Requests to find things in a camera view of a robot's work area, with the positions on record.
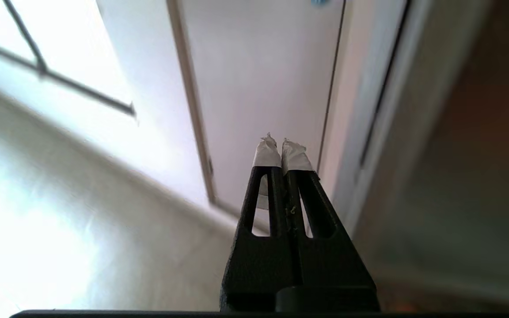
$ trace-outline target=white wall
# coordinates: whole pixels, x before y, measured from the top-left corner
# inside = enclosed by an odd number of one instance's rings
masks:
[[[343,1],[180,4],[217,202],[238,212],[268,132],[319,162]]]
[[[360,157],[392,57],[405,2],[353,0],[343,25],[319,175],[339,218],[352,234]]]
[[[103,4],[136,119],[2,58],[0,93],[154,185],[208,207],[166,2]]]

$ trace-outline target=white floor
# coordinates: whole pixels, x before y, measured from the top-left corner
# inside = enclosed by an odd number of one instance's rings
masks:
[[[0,317],[218,310],[232,238],[0,99]]]

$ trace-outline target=white door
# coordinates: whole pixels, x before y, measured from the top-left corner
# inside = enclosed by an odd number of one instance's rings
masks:
[[[182,0],[217,201],[240,211],[260,137],[317,168],[343,2]]]

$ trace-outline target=window frame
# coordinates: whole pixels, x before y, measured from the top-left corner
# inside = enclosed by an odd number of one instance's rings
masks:
[[[36,72],[41,79],[49,78],[51,80],[54,80],[66,87],[69,87],[87,97],[96,99],[97,101],[103,103],[104,105],[107,105],[109,107],[112,107],[118,111],[121,111],[122,113],[125,113],[129,116],[134,117],[135,116],[135,108],[133,107],[133,103],[127,105],[127,103],[123,103],[121,101],[118,101],[117,99],[111,98],[91,87],[88,87],[82,83],[79,83],[78,81],[72,80],[70,78],[67,78],[66,76],[63,76],[59,74],[58,72],[49,70],[48,66],[46,65],[46,62],[44,60],[44,57],[42,56],[40,50],[38,49],[38,46],[36,45],[36,42],[34,39],[30,36],[29,31],[27,30],[26,26],[24,25],[20,14],[17,12],[15,7],[13,6],[11,0],[2,0],[8,9],[8,12],[10,16],[12,16],[17,28],[19,29],[22,37],[27,42],[31,52],[33,53],[36,64],[32,63],[20,56],[17,56],[16,54],[12,52],[8,52],[7,50],[0,48],[0,57],[4,58],[10,62],[19,64],[23,66],[24,68],[27,68],[28,70],[32,70]]]

